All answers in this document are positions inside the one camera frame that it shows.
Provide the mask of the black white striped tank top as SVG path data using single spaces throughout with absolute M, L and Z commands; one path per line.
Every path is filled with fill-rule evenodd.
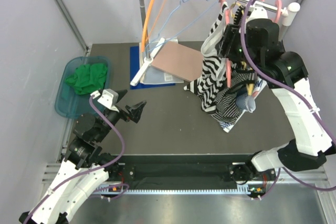
M 225 0 L 219 0 L 220 11 L 216 20 L 211 25 L 209 34 L 201 46 L 203 55 L 202 73 L 196 80 L 184 86 L 185 91 L 189 91 L 198 96 L 201 100 L 201 109 L 206 113 L 215 110 L 215 99 L 219 90 L 223 87 L 225 77 L 225 60 L 218 56 L 217 44 L 222 39 L 228 21 L 226 12 L 228 4 Z

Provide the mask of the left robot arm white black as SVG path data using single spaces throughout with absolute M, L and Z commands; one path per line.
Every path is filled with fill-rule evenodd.
M 107 180 L 119 174 L 118 160 L 125 151 L 125 141 L 116 129 L 119 120 L 138 123 L 146 101 L 121 109 L 118 102 L 126 90 L 96 90 L 89 104 L 96 114 L 84 113 L 75 123 L 75 138 L 68 146 L 59 170 L 39 203 L 21 214 L 20 223 L 70 223 L 83 203 Z M 98 144 L 110 131 L 121 142 L 117 156 L 103 153 Z

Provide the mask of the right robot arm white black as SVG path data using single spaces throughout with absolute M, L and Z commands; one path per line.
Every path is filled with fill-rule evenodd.
M 245 31 L 230 24 L 220 41 L 220 54 L 233 62 L 242 60 L 267 82 L 279 100 L 294 133 L 294 139 L 280 147 L 254 154 L 245 166 L 252 180 L 264 171 L 286 168 L 301 172 L 321 167 L 327 156 L 335 154 L 335 138 L 322 125 L 299 54 L 286 51 L 278 40 L 279 25 L 266 18 L 247 22 Z

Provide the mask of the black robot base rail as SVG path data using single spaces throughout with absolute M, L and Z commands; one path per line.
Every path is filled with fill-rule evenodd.
M 107 165 L 110 181 L 122 179 L 133 188 L 271 181 L 275 170 L 256 172 L 244 154 L 124 155 Z

